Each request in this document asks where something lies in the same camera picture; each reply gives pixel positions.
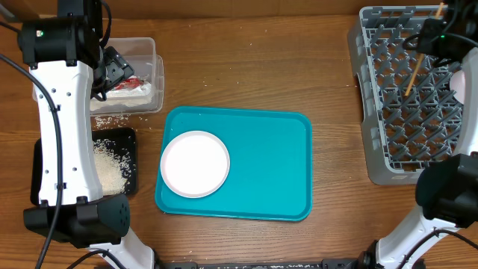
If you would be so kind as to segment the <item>red snack wrapper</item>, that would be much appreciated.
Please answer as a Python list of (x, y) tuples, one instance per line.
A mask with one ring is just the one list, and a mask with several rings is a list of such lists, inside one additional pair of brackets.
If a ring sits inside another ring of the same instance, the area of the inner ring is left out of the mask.
[(138, 78), (136, 76), (132, 76), (130, 78), (127, 78), (125, 81), (119, 83), (116, 87), (115, 90), (132, 90), (136, 87), (140, 87), (144, 85), (145, 82), (143, 79)]

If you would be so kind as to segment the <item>wooden chopstick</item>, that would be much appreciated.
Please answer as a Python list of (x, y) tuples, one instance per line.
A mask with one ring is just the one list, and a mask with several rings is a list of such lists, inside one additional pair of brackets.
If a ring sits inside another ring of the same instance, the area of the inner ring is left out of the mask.
[[(444, 3), (443, 1), (440, 2), (439, 6), (438, 6), (438, 9), (437, 9), (437, 11), (435, 12), (435, 16), (434, 16), (435, 19), (439, 19), (440, 15), (441, 15), (441, 12), (442, 12), (442, 10), (443, 10), (443, 8), (444, 8), (444, 6), (445, 6), (445, 3)], [(410, 92), (411, 92), (411, 90), (412, 90), (412, 87), (413, 87), (413, 85), (414, 85), (415, 79), (416, 79), (416, 77), (417, 77), (418, 71), (420, 70), (421, 64), (422, 64), (423, 59), (424, 59), (424, 55), (423, 55), (423, 54), (418, 54), (418, 56), (419, 56), (419, 57), (418, 57), (418, 61), (417, 61), (416, 65), (415, 65), (415, 68), (414, 68), (414, 71), (413, 71), (412, 76), (411, 76), (411, 78), (410, 78), (409, 84), (408, 84), (408, 86), (407, 86), (407, 88), (406, 88), (405, 97), (408, 97), (408, 96), (409, 96), (409, 94), (410, 94)]]

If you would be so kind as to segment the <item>small pink saucer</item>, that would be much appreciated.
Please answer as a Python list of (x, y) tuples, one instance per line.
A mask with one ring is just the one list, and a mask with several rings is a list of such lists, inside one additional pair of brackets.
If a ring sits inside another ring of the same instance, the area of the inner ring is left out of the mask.
[(465, 73), (463, 70), (455, 72), (450, 78), (450, 89), (453, 97), (462, 105), (465, 103)]

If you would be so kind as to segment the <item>food scraps and rice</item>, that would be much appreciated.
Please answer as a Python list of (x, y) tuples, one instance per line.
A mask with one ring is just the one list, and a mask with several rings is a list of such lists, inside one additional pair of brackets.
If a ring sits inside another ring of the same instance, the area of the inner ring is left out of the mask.
[(117, 149), (116, 145), (109, 139), (93, 142), (96, 171), (105, 196), (125, 193), (133, 172), (130, 152), (124, 147)]

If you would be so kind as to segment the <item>large pink plate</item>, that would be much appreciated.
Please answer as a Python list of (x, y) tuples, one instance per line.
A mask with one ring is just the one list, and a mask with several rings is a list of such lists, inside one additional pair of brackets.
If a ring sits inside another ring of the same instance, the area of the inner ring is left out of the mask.
[(173, 138), (160, 160), (160, 174), (175, 194), (190, 199), (206, 197), (227, 179), (230, 156), (226, 145), (210, 132), (189, 131)]

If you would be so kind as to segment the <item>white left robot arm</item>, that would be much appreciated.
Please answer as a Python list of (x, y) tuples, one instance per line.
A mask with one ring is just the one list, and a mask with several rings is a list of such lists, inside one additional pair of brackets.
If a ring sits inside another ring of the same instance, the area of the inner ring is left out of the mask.
[(90, 102), (133, 74), (108, 45), (111, 10), (104, 1), (59, 1), (55, 17), (25, 22), (18, 34), (21, 72), (34, 84), (42, 170), (37, 204), (25, 227), (99, 255), (115, 268), (158, 268), (156, 252), (130, 226), (124, 194), (105, 196), (93, 155)]

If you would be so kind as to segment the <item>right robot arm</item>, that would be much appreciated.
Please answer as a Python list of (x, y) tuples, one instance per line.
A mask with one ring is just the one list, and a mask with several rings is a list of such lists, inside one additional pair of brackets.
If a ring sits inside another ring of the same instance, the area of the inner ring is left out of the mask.
[(477, 3), (364, 7), (348, 36), (370, 180), (413, 184), (415, 206), (350, 268), (423, 268), (477, 221)]

